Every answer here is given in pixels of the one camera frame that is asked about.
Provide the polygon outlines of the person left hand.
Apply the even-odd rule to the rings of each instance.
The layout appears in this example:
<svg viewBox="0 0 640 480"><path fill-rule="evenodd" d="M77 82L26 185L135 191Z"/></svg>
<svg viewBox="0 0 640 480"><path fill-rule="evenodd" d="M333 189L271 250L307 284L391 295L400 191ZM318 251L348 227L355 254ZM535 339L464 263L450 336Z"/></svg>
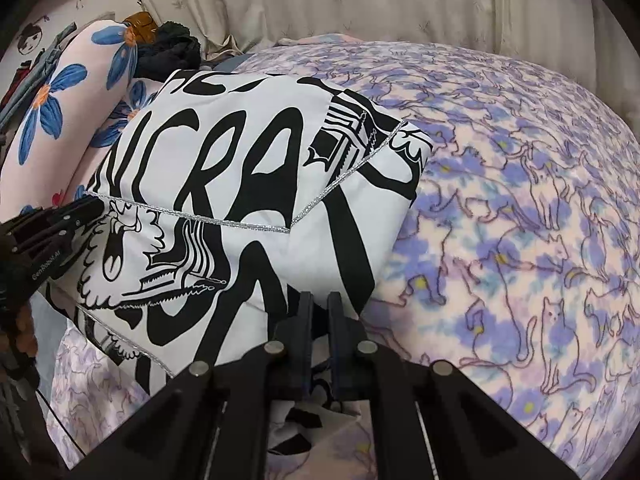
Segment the person left hand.
<svg viewBox="0 0 640 480"><path fill-rule="evenodd" d="M34 358L38 352L38 341L35 335L35 324L32 318L32 307L30 304L23 304L17 311L15 321L10 327L10 334L1 333L1 351L11 350L11 342L21 354Z"/></svg>

